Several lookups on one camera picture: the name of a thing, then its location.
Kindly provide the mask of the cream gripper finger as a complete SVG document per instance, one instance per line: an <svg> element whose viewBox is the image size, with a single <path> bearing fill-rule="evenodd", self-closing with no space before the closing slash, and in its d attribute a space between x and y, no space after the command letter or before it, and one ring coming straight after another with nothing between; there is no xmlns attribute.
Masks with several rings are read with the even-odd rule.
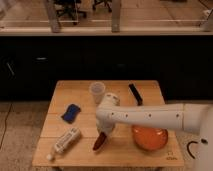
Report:
<svg viewBox="0 0 213 171"><path fill-rule="evenodd" d="M111 141L112 141L112 138L113 138L112 135L106 136L106 139L105 139L105 141L104 141L104 145L107 144L107 143L109 143L109 142L111 142Z"/></svg>

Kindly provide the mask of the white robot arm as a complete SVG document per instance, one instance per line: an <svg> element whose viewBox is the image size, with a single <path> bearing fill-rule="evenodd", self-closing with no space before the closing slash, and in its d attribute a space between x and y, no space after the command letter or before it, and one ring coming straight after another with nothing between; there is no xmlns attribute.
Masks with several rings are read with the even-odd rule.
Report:
<svg viewBox="0 0 213 171"><path fill-rule="evenodd" d="M213 104L120 106L114 93L106 93L96 109L97 129L109 135L116 123L180 130L199 135L192 171L213 169Z"/></svg>

